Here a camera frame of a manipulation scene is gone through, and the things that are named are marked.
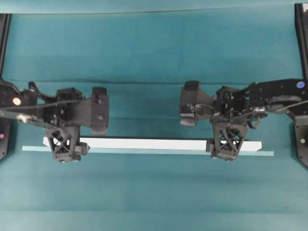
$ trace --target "teal tablecloth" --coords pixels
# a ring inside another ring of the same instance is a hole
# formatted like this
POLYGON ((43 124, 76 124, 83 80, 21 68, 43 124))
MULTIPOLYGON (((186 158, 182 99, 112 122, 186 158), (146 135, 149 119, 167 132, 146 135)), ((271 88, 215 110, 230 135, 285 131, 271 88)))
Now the teal tablecloth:
MULTIPOLYGON (((3 77, 19 88, 34 80, 49 94, 74 86, 90 95, 93 86, 107 87, 108 136, 211 137, 208 122, 179 125, 186 80, 200 80, 213 94, 222 84, 302 78, 294 7, 285 3, 15 14, 3 77)), ((21 151, 42 145, 43 136, 29 125, 13 128, 10 154, 0 163, 1 231, 307 230, 308 170, 296 159, 292 123, 284 115, 270 115, 247 137, 262 141, 274 157, 230 163, 208 156, 89 154, 63 165, 51 154, 21 151)))

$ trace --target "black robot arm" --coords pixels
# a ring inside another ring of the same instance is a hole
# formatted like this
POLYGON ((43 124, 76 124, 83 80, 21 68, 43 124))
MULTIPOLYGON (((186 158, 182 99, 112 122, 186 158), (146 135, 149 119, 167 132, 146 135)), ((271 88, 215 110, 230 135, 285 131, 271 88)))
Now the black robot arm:
POLYGON ((0 127, 5 131, 0 134, 0 149, 4 154, 10 119, 45 128, 53 158, 60 162, 80 161, 88 153, 88 145, 79 141, 80 126, 91 128, 94 135, 103 135, 109 124, 106 88, 93 88, 88 98, 74 88, 57 90, 55 96, 48 96, 34 82, 29 82, 29 89, 19 91, 0 79, 0 94, 0 127))
MULTIPOLYGON (((222 87, 213 97, 200 88, 200 82, 189 81, 181 90, 180 122, 195 126, 198 120, 208 119, 213 124, 214 138, 206 150, 214 158, 227 161, 238 157, 248 129, 256 129, 268 113, 287 113, 298 131, 308 128, 307 80, 285 79, 252 83, 247 88, 222 87)), ((298 156, 308 166, 303 132, 297 132, 298 156)))

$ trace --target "blue sticker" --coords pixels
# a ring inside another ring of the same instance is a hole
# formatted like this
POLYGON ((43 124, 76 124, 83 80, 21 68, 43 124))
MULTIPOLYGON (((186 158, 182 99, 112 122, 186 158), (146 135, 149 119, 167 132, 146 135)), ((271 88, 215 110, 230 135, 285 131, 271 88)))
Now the blue sticker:
POLYGON ((298 83, 297 83, 297 88, 303 88, 304 86, 305 86, 305 82, 304 81, 299 81, 298 83))

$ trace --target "cable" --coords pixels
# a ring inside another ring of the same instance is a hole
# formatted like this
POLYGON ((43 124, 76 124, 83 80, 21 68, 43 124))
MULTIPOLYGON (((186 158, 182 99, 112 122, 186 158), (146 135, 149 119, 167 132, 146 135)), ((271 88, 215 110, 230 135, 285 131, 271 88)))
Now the cable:
POLYGON ((13 109, 37 109, 37 108, 45 108, 45 107, 53 107, 53 106, 58 106, 59 104, 64 104, 64 103, 78 103, 81 100, 63 100, 63 101, 58 101, 55 103, 47 103, 47 104, 40 104, 40 105, 35 105, 35 106, 13 106, 13 107, 3 107, 0 108, 0 111, 7 111, 7 110, 13 110, 13 109))
POLYGON ((294 103, 294 104, 291 104, 291 105, 289 105, 289 106, 282 107, 282 108, 280 108, 280 109, 274 111, 274 113, 280 112, 280 111, 283 111, 283 110, 288 109, 288 108, 290 108, 290 107, 295 107, 295 106, 298 106, 298 105, 301 105, 301 104, 304 104, 304 103, 308 103, 308 100, 305 100, 305 101, 302 101, 302 102, 299 102, 299 103, 294 103))
POLYGON ((207 104, 204 104, 204 103, 198 103, 198 104, 195 105, 195 107, 199 107, 199 106, 209 107, 211 109, 214 109, 211 105, 207 105, 207 104))

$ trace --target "white foam bar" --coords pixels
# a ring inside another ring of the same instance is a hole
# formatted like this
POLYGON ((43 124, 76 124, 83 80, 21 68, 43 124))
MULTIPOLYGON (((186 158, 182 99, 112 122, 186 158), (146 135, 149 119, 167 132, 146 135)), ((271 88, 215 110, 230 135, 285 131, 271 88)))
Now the white foam bar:
MULTIPOLYGON (((90 148, 105 149, 158 149, 158 150, 202 150, 206 140, 161 140, 161 139, 118 139, 118 138, 80 138, 90 148)), ((43 143, 49 147, 47 137, 43 143)), ((260 141, 244 141, 241 151, 256 152, 262 148, 260 141)))
MULTIPOLYGON (((25 152, 51 152, 47 146, 23 146, 25 152)), ((158 154, 158 155, 210 155, 205 150, 170 150, 170 149, 116 149, 116 148, 91 148, 89 153, 97 154, 158 154)), ((240 151, 239 155, 246 156, 274 156, 273 151, 240 151)))

